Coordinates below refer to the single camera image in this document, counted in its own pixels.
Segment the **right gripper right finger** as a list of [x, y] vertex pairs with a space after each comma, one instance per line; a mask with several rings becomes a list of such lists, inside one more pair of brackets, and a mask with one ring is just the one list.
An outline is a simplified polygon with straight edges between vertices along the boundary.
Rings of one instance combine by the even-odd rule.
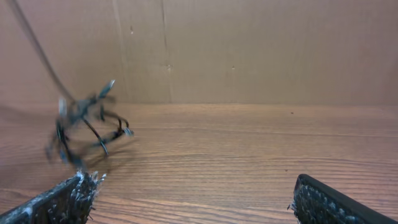
[[289, 209], [299, 223], [397, 224], [317, 179], [300, 174]]

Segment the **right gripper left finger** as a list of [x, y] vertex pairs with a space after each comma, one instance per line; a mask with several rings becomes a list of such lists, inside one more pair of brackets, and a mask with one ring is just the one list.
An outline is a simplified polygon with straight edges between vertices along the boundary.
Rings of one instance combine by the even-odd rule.
[[106, 174], [81, 170], [54, 188], [1, 214], [1, 224], [86, 224]]

